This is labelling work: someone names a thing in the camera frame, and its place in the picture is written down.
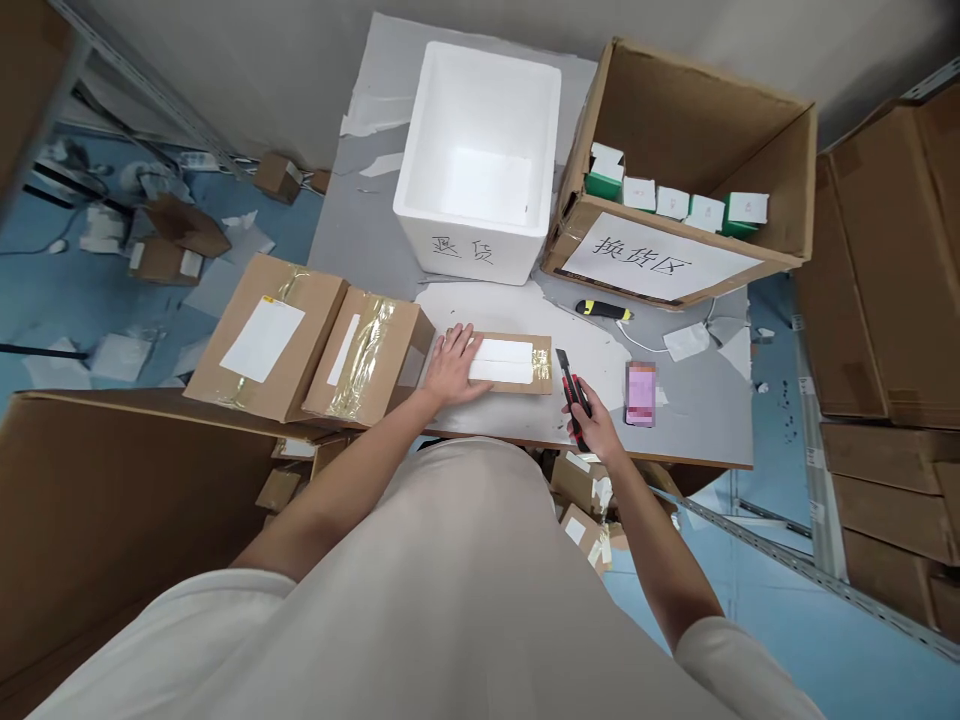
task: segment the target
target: paper sign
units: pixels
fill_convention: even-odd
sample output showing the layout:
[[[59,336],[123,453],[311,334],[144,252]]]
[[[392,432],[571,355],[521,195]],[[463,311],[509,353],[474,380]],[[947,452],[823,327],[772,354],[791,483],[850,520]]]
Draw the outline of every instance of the paper sign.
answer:
[[[223,356],[220,367],[264,382],[304,314],[299,308],[264,296]]]
[[[567,272],[662,300],[676,300],[760,264],[760,260],[600,213]]]

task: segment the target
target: wall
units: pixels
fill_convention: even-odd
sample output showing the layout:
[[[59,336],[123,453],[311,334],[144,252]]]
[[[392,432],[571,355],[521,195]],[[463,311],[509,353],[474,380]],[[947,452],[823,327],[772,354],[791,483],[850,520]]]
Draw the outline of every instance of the wall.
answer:
[[[596,59],[624,35],[816,100],[822,139],[951,59],[952,0],[73,0],[237,151],[330,167],[372,10]]]

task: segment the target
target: blue floor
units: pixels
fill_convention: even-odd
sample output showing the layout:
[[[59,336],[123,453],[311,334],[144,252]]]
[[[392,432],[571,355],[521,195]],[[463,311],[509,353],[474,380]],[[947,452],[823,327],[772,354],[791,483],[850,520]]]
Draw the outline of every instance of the blue floor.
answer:
[[[126,143],[79,140],[94,163],[122,168],[150,159]],[[257,224],[277,243],[273,254],[306,262],[320,197],[301,192],[288,208],[227,175],[198,175],[190,184],[201,209],[217,219],[259,210]],[[0,235],[0,252],[46,245],[69,215],[21,196]],[[156,338],[137,382],[156,385],[170,376],[180,349],[209,335],[216,321],[181,307],[187,289],[144,284],[127,276],[126,260],[80,251],[76,241],[83,225],[78,218],[65,254],[0,258],[0,286],[8,299],[0,309],[0,338],[47,346],[65,336],[83,350],[93,350],[108,332]],[[730,514],[733,499],[739,497],[809,524],[789,327],[792,296],[784,275],[750,286],[754,328],[775,333],[772,342],[754,346],[754,380],[769,386],[769,392],[754,396],[755,469],[725,474],[696,499]],[[109,384],[94,379],[94,386]],[[30,378],[21,359],[0,355],[4,408],[10,393],[28,388]],[[827,717],[960,717],[960,671],[949,661],[699,518],[684,514],[681,529],[728,615],[770,649]],[[628,553],[615,551],[614,569],[604,582],[617,604],[662,644]]]

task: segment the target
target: packing tape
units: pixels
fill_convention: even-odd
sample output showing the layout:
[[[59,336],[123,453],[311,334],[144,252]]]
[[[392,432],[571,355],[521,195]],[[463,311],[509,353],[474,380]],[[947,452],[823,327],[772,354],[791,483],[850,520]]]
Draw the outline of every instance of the packing tape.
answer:
[[[390,298],[372,295],[367,300],[326,415],[359,422],[363,397],[377,367],[377,354],[396,310],[397,303]]]

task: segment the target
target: styrofoam box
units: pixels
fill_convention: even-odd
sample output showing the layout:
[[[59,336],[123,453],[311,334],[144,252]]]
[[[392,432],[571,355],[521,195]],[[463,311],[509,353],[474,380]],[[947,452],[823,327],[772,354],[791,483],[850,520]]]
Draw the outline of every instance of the styrofoam box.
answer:
[[[428,43],[393,211],[426,272],[522,285],[550,224],[560,71]]]

